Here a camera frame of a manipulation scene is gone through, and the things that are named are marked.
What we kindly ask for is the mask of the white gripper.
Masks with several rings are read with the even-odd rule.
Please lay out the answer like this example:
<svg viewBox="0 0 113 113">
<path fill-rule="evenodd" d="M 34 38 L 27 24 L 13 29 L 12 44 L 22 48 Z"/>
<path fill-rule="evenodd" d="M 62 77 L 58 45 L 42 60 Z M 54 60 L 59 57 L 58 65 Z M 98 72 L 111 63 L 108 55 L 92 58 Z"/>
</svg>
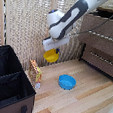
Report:
<svg viewBox="0 0 113 113">
<path fill-rule="evenodd" d="M 44 46 L 43 49 L 45 51 L 49 51 L 53 48 L 56 48 L 56 53 L 61 54 L 58 47 L 64 45 L 65 43 L 67 44 L 69 40 L 70 40 L 69 36 L 65 36 L 63 39 L 60 39 L 60 40 L 53 40 L 52 37 L 48 37 L 42 41 L 42 44 Z"/>
</svg>

